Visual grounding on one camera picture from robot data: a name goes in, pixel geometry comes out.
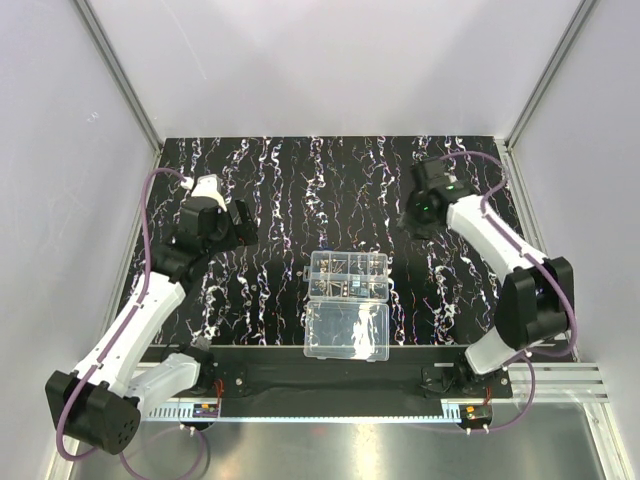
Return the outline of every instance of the small component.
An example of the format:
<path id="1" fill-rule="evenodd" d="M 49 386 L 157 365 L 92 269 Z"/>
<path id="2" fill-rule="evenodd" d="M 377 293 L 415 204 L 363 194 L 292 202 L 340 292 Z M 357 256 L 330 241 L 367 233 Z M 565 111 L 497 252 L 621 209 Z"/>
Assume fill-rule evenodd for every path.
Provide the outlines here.
<path id="1" fill-rule="evenodd" d="M 329 273 L 329 254 L 316 258 L 312 265 L 313 272 Z"/>
<path id="2" fill-rule="evenodd" d="M 329 288 L 331 297 L 348 296 L 347 282 L 329 282 Z"/>
<path id="3" fill-rule="evenodd" d="M 327 296 L 327 282 L 324 280 L 312 280 L 311 281 L 311 295 L 313 296 Z"/>
<path id="4" fill-rule="evenodd" d="M 360 277 L 353 277 L 349 282 L 349 295 L 354 298 L 366 298 L 369 296 L 369 282 L 360 281 Z"/>
<path id="5" fill-rule="evenodd" d="M 332 261 L 331 273 L 347 273 L 347 261 L 334 258 Z"/>
<path id="6" fill-rule="evenodd" d="M 217 403 L 196 403 L 193 405 L 194 418 L 218 418 L 220 409 Z"/>
<path id="7" fill-rule="evenodd" d="M 493 419 L 493 408 L 489 403 L 482 405 L 467 405 L 461 408 L 460 428 L 463 430 L 488 430 Z"/>
<path id="8" fill-rule="evenodd" d="M 371 257 L 369 262 L 369 275 L 384 275 L 386 266 L 384 256 L 376 255 L 375 257 Z"/>
<path id="9" fill-rule="evenodd" d="M 349 273 L 367 275 L 367 254 L 352 255 L 349 261 Z"/>

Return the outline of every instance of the wire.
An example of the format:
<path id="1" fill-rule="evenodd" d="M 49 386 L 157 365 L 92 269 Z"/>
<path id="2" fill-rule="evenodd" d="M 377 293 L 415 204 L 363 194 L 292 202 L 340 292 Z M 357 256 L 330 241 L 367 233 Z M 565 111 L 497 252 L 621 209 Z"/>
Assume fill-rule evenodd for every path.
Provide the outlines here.
<path id="1" fill-rule="evenodd" d="M 484 399 L 484 402 L 482 402 L 482 405 L 489 405 L 490 401 L 491 401 L 491 387 L 487 387 L 487 397 Z"/>
<path id="2" fill-rule="evenodd" d="M 162 433 L 162 435 L 164 435 L 165 433 L 171 432 L 173 430 L 175 430 L 175 428 L 168 428 L 164 432 L 161 432 L 161 433 Z M 199 430 L 196 430 L 193 427 L 190 428 L 189 431 L 192 434 L 195 433 L 197 435 L 198 439 L 200 440 L 200 451 L 198 452 L 198 457 L 196 458 L 196 461 L 193 462 L 193 465 L 189 469 L 189 471 L 187 473 L 185 473 L 184 475 L 178 477 L 176 480 L 187 480 L 189 477 L 191 477 L 191 475 L 193 475 L 194 472 L 197 470 L 198 465 L 200 465 L 200 462 L 202 461 L 202 458 L 204 457 L 206 441 L 205 441 L 203 433 L 200 432 Z M 154 440 L 157 440 L 162 435 L 158 435 L 158 436 L 154 437 Z M 143 477 L 142 475 L 137 473 L 133 468 L 131 468 L 131 465 L 129 465 L 129 462 L 127 461 L 127 457 L 124 456 L 124 452 L 120 452 L 119 455 L 120 455 L 120 462 L 122 463 L 122 466 L 124 467 L 124 469 L 129 473 L 129 475 L 131 475 L 133 478 L 136 478 L 137 480 L 151 480 L 151 479 L 149 479 L 147 477 Z"/>
<path id="3" fill-rule="evenodd" d="M 131 310 L 123 320 L 120 327 L 118 327 L 118 329 L 113 334 L 113 336 L 111 337 L 107 345 L 102 350 L 102 352 L 100 352 L 100 355 L 98 355 L 98 358 L 96 359 L 97 365 L 92 365 L 89 368 L 86 375 L 82 377 L 80 382 L 78 382 L 76 387 L 71 392 L 69 399 L 67 400 L 67 402 L 64 405 L 64 408 L 62 409 L 62 413 L 60 414 L 60 418 L 58 420 L 58 426 L 56 428 L 56 448 L 60 456 L 70 462 L 83 460 L 87 458 L 89 455 L 93 454 L 97 449 L 96 447 L 93 447 L 87 452 L 84 452 L 80 455 L 72 455 L 69 452 L 67 452 L 64 446 L 64 427 L 67 423 L 67 419 L 69 418 L 69 413 L 71 412 L 73 405 L 78 399 L 80 392 L 82 391 L 84 386 L 87 384 L 91 376 L 98 369 L 98 365 L 102 364 L 102 362 L 107 357 L 107 355 L 109 354 L 109 352 L 111 351 L 115 343 L 118 341 L 118 339 L 122 335 L 122 332 L 124 332 L 124 330 L 127 328 L 129 323 L 131 322 L 131 319 L 133 318 L 135 313 L 138 311 L 138 304 L 142 303 L 142 300 L 144 299 L 144 297 L 147 294 L 147 291 L 149 290 L 149 279 L 151 277 L 151 237 L 149 235 L 149 220 L 147 218 L 147 197 L 149 196 L 149 188 L 151 187 L 151 182 L 155 178 L 155 176 L 158 175 L 159 173 L 168 173 L 170 175 L 174 175 L 178 177 L 181 182 L 185 181 L 185 177 L 180 172 L 177 172 L 176 170 L 172 170 L 170 168 L 156 168 L 155 170 L 150 172 L 149 175 L 147 175 L 147 178 L 144 181 L 144 184 L 142 186 L 142 193 L 140 195 L 140 214 L 142 217 L 142 238 L 144 243 L 144 279 L 142 283 L 142 289 L 140 291 L 140 295 L 138 295 L 138 298 L 136 299 L 136 305 L 131 307 Z"/>
<path id="4" fill-rule="evenodd" d="M 518 415 L 516 415 L 513 419 L 505 423 L 504 425 L 498 425 L 497 427 L 490 428 L 490 432 L 503 432 L 508 428 L 511 428 L 522 421 L 527 412 L 531 409 L 531 405 L 533 405 L 533 399 L 536 396 L 536 372 L 533 368 L 533 363 L 529 360 L 525 355 L 521 354 L 522 359 L 529 367 L 529 374 L 531 375 L 531 391 L 529 392 L 529 398 L 527 399 L 527 403 L 525 403 L 524 408 L 520 410 Z M 472 432 L 476 433 L 485 433 L 484 430 L 473 430 Z"/>
<path id="5" fill-rule="evenodd" d="M 222 394 L 224 393 L 224 382 L 221 378 L 218 378 L 213 385 L 216 387 L 216 395 L 218 396 L 218 409 L 220 408 L 220 402 L 222 401 Z"/>

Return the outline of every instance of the metal floor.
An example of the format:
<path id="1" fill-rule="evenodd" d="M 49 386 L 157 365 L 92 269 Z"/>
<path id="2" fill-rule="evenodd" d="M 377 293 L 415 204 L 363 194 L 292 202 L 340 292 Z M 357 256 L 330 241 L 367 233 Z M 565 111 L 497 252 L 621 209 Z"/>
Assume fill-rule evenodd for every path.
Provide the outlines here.
<path id="1" fill-rule="evenodd" d="M 494 425 L 516 413 L 513 405 L 495 405 L 494 411 Z M 185 432 L 176 430 L 141 450 L 168 427 L 144 423 L 127 449 L 140 475 L 173 479 L 193 464 L 198 441 Z M 512 429 L 472 437 L 448 425 L 221 423 L 206 431 L 206 439 L 208 455 L 193 479 L 605 478 L 579 404 L 537 404 Z M 71 478 L 131 477 L 117 457 L 99 452 L 77 464 Z"/>

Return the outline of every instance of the black table surface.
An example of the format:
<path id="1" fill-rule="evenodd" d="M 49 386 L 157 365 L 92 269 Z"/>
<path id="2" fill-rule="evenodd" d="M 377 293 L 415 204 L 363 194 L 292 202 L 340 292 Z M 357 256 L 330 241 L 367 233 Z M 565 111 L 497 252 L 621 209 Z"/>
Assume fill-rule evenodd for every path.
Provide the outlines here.
<path id="1" fill-rule="evenodd" d="M 498 156 L 491 137 L 175 138 L 160 166 L 224 181 L 223 196 L 248 202 L 259 244 L 216 255 L 193 300 L 165 322 L 154 343 L 187 343 L 199 335 L 218 345 L 301 345 L 308 284 L 302 271 L 314 250 L 380 251 L 389 255 L 390 339 L 394 345 L 470 343 L 492 325 L 497 277 L 458 235 L 443 229 L 414 241 L 397 229 L 412 189 L 416 160 L 462 150 Z M 469 157 L 448 169 L 479 192 L 500 181 L 500 169 Z M 157 177 L 148 210 L 152 242 L 177 220 L 185 191 Z M 508 189 L 491 200 L 516 231 Z M 121 307 L 142 271 L 139 239 Z"/>

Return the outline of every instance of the gray wall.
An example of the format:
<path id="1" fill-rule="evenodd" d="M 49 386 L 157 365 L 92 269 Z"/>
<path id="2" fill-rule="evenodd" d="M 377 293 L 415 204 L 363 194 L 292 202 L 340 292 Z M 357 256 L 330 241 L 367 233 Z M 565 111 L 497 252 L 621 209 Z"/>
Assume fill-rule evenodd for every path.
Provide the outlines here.
<path id="1" fill-rule="evenodd" d="M 166 137 L 504 136 L 579 3 L 91 0 Z"/>
<path id="2" fill-rule="evenodd" d="M 579 349 L 640 472 L 640 2 L 600 2 L 516 145 L 547 249 L 576 273 Z"/>
<path id="3" fill-rule="evenodd" d="M 51 458 L 44 384 L 97 340 L 153 161 L 71 5 L 0 5 L 2 478 Z"/>

